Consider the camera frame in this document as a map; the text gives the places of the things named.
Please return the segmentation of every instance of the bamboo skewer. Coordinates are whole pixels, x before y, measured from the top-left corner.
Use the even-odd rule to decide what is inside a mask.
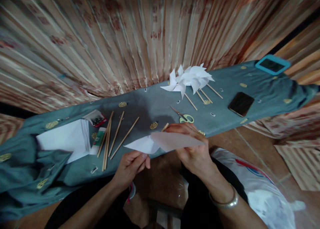
[[[220,94],[215,89],[213,89],[209,84],[207,84],[207,86],[210,87],[211,90],[213,90],[219,97],[221,97],[221,99],[223,99],[223,97],[220,96]]]
[[[122,143],[124,142],[124,140],[127,138],[127,136],[129,135],[129,133],[131,132],[132,128],[134,127],[134,125],[137,123],[137,121],[139,120],[139,117],[136,119],[136,121],[134,122],[134,124],[132,125],[132,127],[130,128],[130,130],[128,131],[128,133],[124,136],[123,140],[120,142],[118,148],[115,150],[115,152],[113,153],[112,157],[110,158],[110,160],[112,160],[112,158],[114,157],[114,155],[116,154],[116,152],[119,150],[119,148],[121,147]]]
[[[107,127],[107,137],[109,135],[109,126]],[[107,157],[107,150],[106,150],[106,147],[104,147],[104,154],[103,154],[103,162],[102,162],[102,171],[104,171],[104,165],[106,164],[106,160],[108,159]]]
[[[111,116],[109,118],[109,122],[108,122],[108,125],[107,125],[107,130],[106,130],[106,139],[108,140],[108,138],[110,137],[110,125],[111,125],[111,121],[112,121],[112,116],[113,116],[113,111],[111,113]],[[104,154],[103,154],[103,162],[102,162],[102,171],[105,170],[105,167],[104,165],[106,164],[106,160],[107,160],[107,150],[106,150],[106,145],[104,147]]]
[[[108,163],[108,151],[109,151],[109,143],[110,143],[110,135],[111,135],[111,124],[112,120],[110,119],[110,125],[108,128],[108,135],[107,135],[107,141],[104,150],[106,151],[105,154],[105,162],[104,162],[104,170],[107,169],[107,163]]]
[[[185,93],[184,95],[185,95],[186,98],[189,100],[189,102],[193,105],[194,109],[196,109],[196,111],[197,111],[198,109],[197,109],[196,106],[192,103],[192,101],[191,101],[190,98],[187,96],[187,94]]]
[[[99,147],[99,151],[98,151],[97,157],[100,156],[103,143],[104,143],[104,141],[105,141],[105,139],[106,139],[106,137],[107,137],[107,133],[108,133],[108,128],[106,128],[106,131],[104,132],[103,139],[102,139],[101,145],[100,145],[100,147]]]
[[[207,96],[207,94],[204,93],[204,91],[203,91],[202,89],[200,89],[200,91],[204,94],[204,96],[205,96],[211,103],[213,103],[213,102],[210,100],[210,98]]]
[[[101,145],[100,145],[100,148],[99,148],[97,157],[100,156],[103,143],[104,143],[104,141],[105,141],[105,139],[106,139],[106,137],[107,137],[108,126],[109,126],[109,123],[110,123],[110,120],[111,120],[112,116],[113,116],[113,111],[111,112],[111,115],[110,115],[110,118],[109,118],[109,122],[108,122],[108,125],[107,125],[107,128],[106,128],[106,131],[105,131],[105,133],[104,133],[104,136],[103,136],[103,139],[102,139],[102,142],[101,142]]]
[[[198,91],[196,91],[196,93],[198,94],[198,96],[200,97],[201,101],[203,102],[203,104],[205,104],[204,99],[202,98],[202,96],[199,94]]]
[[[164,126],[164,128],[162,129],[161,132],[164,132],[164,130],[167,129],[168,126],[169,126],[169,123],[167,123],[167,124]]]
[[[117,130],[116,130],[116,134],[114,135],[114,139],[113,139],[112,145],[111,145],[111,147],[110,147],[110,151],[109,151],[108,157],[110,157],[111,152],[112,152],[112,148],[113,148],[113,145],[114,145],[114,142],[116,141],[117,134],[118,134],[118,131],[119,131],[119,127],[120,127],[120,124],[121,124],[121,121],[122,121],[122,118],[123,118],[123,114],[124,114],[124,111],[123,111],[123,113],[122,113],[122,115],[121,115],[121,117],[120,117],[120,121],[119,121],[119,124],[118,124],[118,128],[117,128]]]

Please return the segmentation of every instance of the black phone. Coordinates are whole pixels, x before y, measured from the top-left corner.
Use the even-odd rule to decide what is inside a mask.
[[[232,102],[229,104],[228,109],[236,113],[241,117],[245,117],[249,111],[251,105],[254,102],[254,98],[248,96],[243,92],[238,92]]]

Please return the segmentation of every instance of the yellow scissors handle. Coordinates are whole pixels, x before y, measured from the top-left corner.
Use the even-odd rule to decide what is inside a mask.
[[[179,122],[180,123],[184,123],[184,122],[189,122],[189,123],[194,123],[194,119],[192,116],[188,115],[188,114],[184,114],[183,115],[187,120],[183,119],[182,117],[180,117]]]

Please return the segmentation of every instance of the blue tablecloth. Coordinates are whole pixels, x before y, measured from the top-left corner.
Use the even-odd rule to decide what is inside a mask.
[[[111,111],[114,111],[111,133],[111,139],[113,139],[119,117],[125,111],[114,151],[138,116],[140,119],[124,145],[153,132],[154,130],[150,129],[153,122],[158,123],[155,130],[161,130],[167,122],[178,123],[179,116],[170,108],[170,105],[182,114],[191,115],[195,120],[195,126],[209,137],[263,117],[295,111],[309,102],[317,93],[317,85],[298,85],[285,74],[273,76],[256,69],[254,63],[254,61],[245,62],[209,72],[215,80],[215,82],[210,81],[209,84],[223,97],[221,99],[208,86],[205,86],[203,91],[210,97],[213,104],[204,105],[197,94],[192,94],[192,88],[187,87],[186,93],[197,107],[197,111],[187,98],[184,97],[181,100],[180,92],[161,89],[160,86],[168,85],[168,81],[165,81],[150,86],[146,90],[140,88],[120,96],[28,118],[17,135],[0,147],[0,155],[12,154],[9,160],[0,163],[0,186],[2,187],[0,192],[6,191],[0,194],[1,219],[18,219],[61,200],[78,185],[113,174],[122,155],[130,151],[122,146],[114,159],[108,161],[107,170],[104,172],[101,172],[102,156],[97,158],[95,155],[88,155],[65,165],[69,157],[68,153],[38,151],[35,141],[35,135],[47,131],[46,124],[57,119],[68,118],[59,122],[56,126],[59,127],[82,118],[94,109],[102,112],[107,118]],[[255,99],[245,118],[227,108],[238,92],[244,92]],[[126,102],[127,106],[119,107],[120,102]],[[91,134],[97,132],[98,128],[89,127],[92,144]],[[158,150],[151,157],[157,157],[163,153],[162,150]],[[91,171],[95,167],[98,169],[92,174]]]

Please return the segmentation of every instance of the silver bangle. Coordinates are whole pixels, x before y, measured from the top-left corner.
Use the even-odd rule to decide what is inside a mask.
[[[224,209],[224,210],[227,210],[227,209],[230,209],[230,208],[235,207],[235,206],[238,204],[239,195],[238,195],[236,189],[235,189],[233,186],[232,186],[232,189],[233,189],[233,199],[232,199],[230,202],[228,202],[228,203],[223,203],[223,204],[218,203],[218,202],[216,202],[215,200],[213,200],[212,197],[211,197],[211,194],[210,194],[210,192],[209,192],[209,197],[210,197],[212,203],[213,203],[216,207],[221,208],[221,209]]]

